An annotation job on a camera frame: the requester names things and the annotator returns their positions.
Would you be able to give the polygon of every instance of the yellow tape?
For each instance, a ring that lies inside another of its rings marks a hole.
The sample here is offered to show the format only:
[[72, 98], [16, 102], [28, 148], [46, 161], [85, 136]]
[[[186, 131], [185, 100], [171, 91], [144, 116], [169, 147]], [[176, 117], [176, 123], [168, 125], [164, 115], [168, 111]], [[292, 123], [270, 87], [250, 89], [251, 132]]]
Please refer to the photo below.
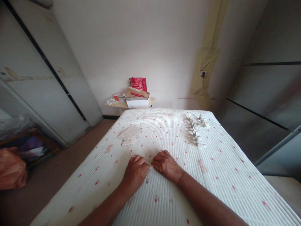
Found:
[[[214, 111], [207, 89], [210, 77], [219, 56], [220, 49], [217, 49], [219, 33], [223, 24], [224, 16], [228, 7], [228, 0], [211, 0], [209, 14], [206, 22], [205, 34], [202, 47], [197, 51], [194, 65], [194, 73], [190, 86], [190, 93], [198, 101], [202, 110]], [[200, 71], [207, 71], [207, 76], [202, 78]]]

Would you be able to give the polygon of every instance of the white mattress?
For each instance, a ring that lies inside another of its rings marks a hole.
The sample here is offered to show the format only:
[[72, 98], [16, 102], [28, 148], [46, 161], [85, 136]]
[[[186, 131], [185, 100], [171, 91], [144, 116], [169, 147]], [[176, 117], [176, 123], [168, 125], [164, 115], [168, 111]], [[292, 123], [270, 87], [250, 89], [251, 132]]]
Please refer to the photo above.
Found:
[[[187, 139], [183, 121], [202, 113], [210, 127], [198, 126], [202, 145]], [[134, 145], [122, 146], [121, 131], [143, 129]], [[149, 162], [168, 150], [178, 164], [249, 225], [301, 225], [301, 220], [260, 174], [209, 111], [132, 109], [125, 111], [51, 199], [31, 225], [77, 225], [120, 183], [135, 154]], [[141, 188], [128, 201], [114, 225], [199, 225], [178, 188], [150, 169]]]

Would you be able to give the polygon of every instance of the stack of paper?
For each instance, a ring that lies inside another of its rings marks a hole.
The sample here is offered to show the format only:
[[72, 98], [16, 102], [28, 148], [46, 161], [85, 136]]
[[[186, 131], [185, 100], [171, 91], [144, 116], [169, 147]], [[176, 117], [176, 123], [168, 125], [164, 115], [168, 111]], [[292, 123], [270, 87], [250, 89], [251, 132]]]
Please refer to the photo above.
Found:
[[130, 126], [126, 130], [122, 131], [119, 135], [120, 139], [123, 139], [122, 145], [134, 144], [138, 139], [139, 133], [142, 133], [142, 129], [137, 126]]

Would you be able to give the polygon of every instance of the wall socket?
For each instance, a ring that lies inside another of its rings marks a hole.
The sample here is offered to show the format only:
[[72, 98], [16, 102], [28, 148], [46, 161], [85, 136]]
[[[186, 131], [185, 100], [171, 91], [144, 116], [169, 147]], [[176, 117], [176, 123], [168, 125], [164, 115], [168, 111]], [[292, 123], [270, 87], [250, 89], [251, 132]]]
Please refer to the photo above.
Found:
[[205, 78], [207, 76], [207, 71], [200, 71], [200, 76]]

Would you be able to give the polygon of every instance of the orange bag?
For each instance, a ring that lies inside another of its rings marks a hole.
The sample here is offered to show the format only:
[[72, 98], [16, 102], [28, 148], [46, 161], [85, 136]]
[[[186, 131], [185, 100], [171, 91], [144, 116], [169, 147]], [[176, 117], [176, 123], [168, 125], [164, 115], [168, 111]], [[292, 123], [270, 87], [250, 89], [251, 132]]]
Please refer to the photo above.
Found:
[[26, 184], [26, 163], [13, 153], [17, 149], [0, 149], [0, 190], [21, 188]]

